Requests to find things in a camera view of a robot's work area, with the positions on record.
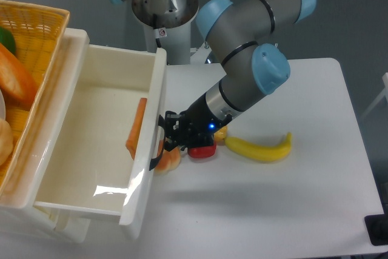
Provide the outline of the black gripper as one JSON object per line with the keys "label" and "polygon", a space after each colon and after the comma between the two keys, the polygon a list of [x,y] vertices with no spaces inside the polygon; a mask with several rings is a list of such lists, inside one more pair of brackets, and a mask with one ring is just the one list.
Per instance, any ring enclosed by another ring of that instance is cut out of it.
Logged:
{"label": "black gripper", "polygon": [[214,133],[221,128],[221,121],[208,107],[206,96],[200,96],[187,110],[176,113],[166,111],[158,116],[158,126],[165,134],[163,149],[207,147],[214,144]]}

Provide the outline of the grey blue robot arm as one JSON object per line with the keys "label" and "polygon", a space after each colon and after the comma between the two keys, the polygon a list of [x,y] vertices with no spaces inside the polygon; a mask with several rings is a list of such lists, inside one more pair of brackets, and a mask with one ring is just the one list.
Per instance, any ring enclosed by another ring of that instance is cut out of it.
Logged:
{"label": "grey blue robot arm", "polygon": [[187,110],[167,112],[166,150],[209,146],[215,132],[272,94],[290,76],[287,58],[259,40],[275,30],[311,15],[316,0],[111,0],[131,1],[142,24],[149,52],[164,49],[169,64],[190,60],[190,25],[196,22],[203,40],[225,71],[225,76]]}

